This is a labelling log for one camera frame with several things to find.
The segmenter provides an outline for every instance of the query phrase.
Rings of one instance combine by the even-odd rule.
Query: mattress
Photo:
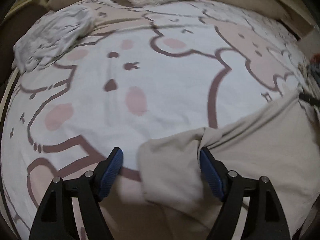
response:
[[[78,4],[92,10],[96,28],[51,66],[24,73],[6,113],[1,171],[21,238],[53,177],[77,178],[114,147],[124,166],[100,206],[115,239],[206,238],[209,228],[144,200],[137,150],[149,139],[223,127],[295,89],[306,62],[295,38],[275,20],[208,0]]]

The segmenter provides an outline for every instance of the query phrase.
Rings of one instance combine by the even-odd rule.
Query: blue gripper pad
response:
[[[200,151],[200,169],[213,195],[222,201],[224,198],[222,180],[204,150]]]
[[[116,176],[118,175],[120,168],[123,163],[123,152],[119,149],[113,159],[111,160],[108,168],[104,172],[100,182],[99,198],[102,200],[107,197],[110,193],[111,187],[115,182]]]

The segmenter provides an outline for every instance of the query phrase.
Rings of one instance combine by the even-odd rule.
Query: beige blanket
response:
[[[145,198],[212,227],[221,203],[201,180],[197,161],[200,149],[207,146],[229,170],[247,178],[270,178],[292,236],[320,189],[318,127],[306,110],[310,106],[302,106],[294,91],[223,129],[199,128],[150,140],[138,155]],[[241,237],[244,222],[242,212],[234,239]]]

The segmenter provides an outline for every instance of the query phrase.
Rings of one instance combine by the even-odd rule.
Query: pink oval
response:
[[[49,131],[55,131],[73,116],[71,103],[57,105],[45,116],[44,123]]]
[[[121,49],[129,50],[133,48],[133,40],[123,40],[121,43]]]
[[[165,39],[163,43],[171,49],[183,49],[184,47],[186,47],[186,44],[184,42],[177,39]]]
[[[79,60],[84,58],[89,54],[89,51],[86,49],[76,49],[68,53],[67,59],[68,60]]]
[[[147,98],[141,88],[130,87],[125,97],[128,110],[137,116],[143,116],[147,111]]]

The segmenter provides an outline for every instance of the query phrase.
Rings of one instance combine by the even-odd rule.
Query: white towel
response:
[[[94,28],[92,11],[83,5],[71,5],[41,17],[13,46],[14,64],[21,74],[51,65],[77,38]]]

